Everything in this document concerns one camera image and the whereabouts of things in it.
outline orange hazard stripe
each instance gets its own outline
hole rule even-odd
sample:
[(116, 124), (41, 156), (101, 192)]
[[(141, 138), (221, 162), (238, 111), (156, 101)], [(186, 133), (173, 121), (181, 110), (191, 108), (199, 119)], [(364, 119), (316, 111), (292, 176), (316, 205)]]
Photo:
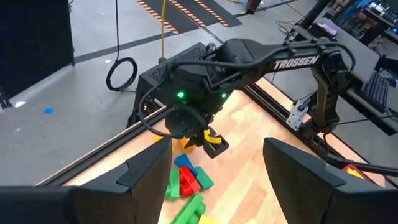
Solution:
[[(151, 7), (149, 7), (144, 1), (137, 0), (138, 4), (143, 7), (147, 12), (149, 12), (150, 15), (155, 17), (160, 23), (162, 23), (162, 16), (156, 13)], [(173, 34), (178, 34), (178, 31), (170, 25), (167, 21), (163, 21), (163, 26), (168, 28), (169, 31), (171, 31)]]
[(175, 6), (177, 9), (182, 11), (186, 16), (188, 16), (191, 20), (196, 22), (199, 26), (204, 27), (206, 26), (203, 21), (201, 21), (199, 18), (197, 18), (195, 15), (192, 14), (192, 12), (188, 11), (185, 7), (183, 7), (180, 3), (174, 0), (169, 0), (173, 6)]
[(217, 15), (213, 10), (211, 10), (208, 6), (206, 6), (203, 2), (200, 0), (194, 0), (196, 3), (198, 3), (202, 8), (204, 8), (206, 11), (208, 11), (212, 16), (214, 16), (218, 22), (220, 22), (223, 26), (228, 27), (228, 24), (224, 21), (221, 16)]

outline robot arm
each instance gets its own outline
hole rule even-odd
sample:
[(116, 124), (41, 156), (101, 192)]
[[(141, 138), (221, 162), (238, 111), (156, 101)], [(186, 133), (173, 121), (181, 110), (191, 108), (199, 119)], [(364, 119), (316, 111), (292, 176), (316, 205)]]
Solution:
[(234, 90), (255, 83), (267, 73), (309, 67), (318, 82), (318, 104), (311, 114), (310, 129), (312, 133), (328, 133), (338, 122), (337, 96), (348, 87), (353, 68), (346, 68), (340, 48), (350, 54), (354, 67), (352, 53), (327, 39), (282, 45), (231, 39), (209, 50), (201, 60), (169, 64), (163, 80), (143, 98), (157, 90), (158, 94), (152, 96), (174, 109), (165, 118), (171, 134), (147, 128), (162, 136), (190, 138), (188, 145), (203, 145), (209, 156), (215, 157), (228, 148), (228, 143), (208, 125)]

